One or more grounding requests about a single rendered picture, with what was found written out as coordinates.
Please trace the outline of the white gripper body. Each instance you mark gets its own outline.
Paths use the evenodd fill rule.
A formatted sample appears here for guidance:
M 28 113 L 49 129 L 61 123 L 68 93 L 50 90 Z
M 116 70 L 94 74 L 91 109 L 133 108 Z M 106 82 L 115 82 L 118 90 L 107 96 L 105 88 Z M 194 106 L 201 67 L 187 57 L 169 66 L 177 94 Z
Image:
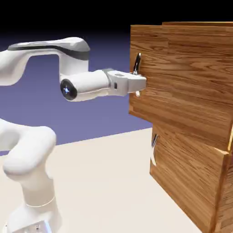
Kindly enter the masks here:
M 141 91 L 146 88 L 147 79 L 144 76 L 130 73 L 127 75 L 127 81 L 128 81 L 128 91 L 127 91 L 128 93 Z

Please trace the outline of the light wood cabinet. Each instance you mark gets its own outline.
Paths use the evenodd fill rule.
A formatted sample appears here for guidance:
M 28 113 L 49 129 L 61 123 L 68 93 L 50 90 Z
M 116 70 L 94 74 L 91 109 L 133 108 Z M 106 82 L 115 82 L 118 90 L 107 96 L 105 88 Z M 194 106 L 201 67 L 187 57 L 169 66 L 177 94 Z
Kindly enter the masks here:
M 129 112 L 152 123 L 150 175 L 202 233 L 233 233 L 233 22 L 132 25 L 147 78 Z

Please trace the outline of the large wood cabinet door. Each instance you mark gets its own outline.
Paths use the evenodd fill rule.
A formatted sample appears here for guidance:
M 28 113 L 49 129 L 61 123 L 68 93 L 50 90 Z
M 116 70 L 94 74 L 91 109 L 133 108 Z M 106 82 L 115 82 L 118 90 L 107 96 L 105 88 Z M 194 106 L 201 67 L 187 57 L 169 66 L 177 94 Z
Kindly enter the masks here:
M 132 25 L 130 64 L 147 78 L 130 114 L 223 151 L 233 149 L 233 22 Z

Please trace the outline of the small wood cabinet door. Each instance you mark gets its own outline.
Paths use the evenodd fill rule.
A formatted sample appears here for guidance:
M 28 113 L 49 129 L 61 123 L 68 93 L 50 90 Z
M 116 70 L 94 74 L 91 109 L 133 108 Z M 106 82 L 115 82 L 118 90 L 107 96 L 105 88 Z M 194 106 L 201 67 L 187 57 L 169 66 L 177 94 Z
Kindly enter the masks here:
M 161 127 L 150 175 L 202 233 L 233 233 L 233 151 Z

